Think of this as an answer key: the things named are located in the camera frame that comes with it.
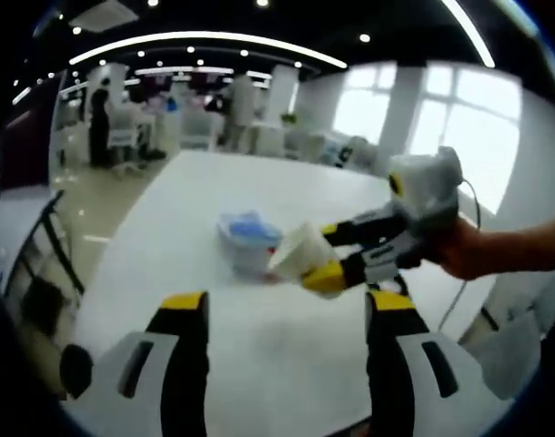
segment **person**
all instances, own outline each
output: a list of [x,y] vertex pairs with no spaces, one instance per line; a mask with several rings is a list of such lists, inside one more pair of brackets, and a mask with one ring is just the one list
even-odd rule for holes
[[92,167],[109,167],[107,140],[110,121],[106,106],[109,104],[110,79],[105,77],[90,100],[91,126],[89,128],[89,160]]
[[[465,280],[495,273],[555,270],[555,219],[514,232],[480,231],[460,219],[434,243],[429,260]],[[532,381],[489,435],[539,435],[554,422],[555,324],[540,345],[540,367]]]
[[237,152],[240,140],[255,116],[255,88],[246,69],[235,69],[235,79],[222,95],[229,101],[224,135],[227,149]]

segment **paper cup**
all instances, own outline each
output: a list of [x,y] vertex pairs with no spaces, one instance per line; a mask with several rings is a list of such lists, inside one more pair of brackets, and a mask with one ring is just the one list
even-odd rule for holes
[[280,278],[300,282],[302,276],[325,266],[338,257],[322,232],[310,223],[289,232],[269,260],[269,272]]

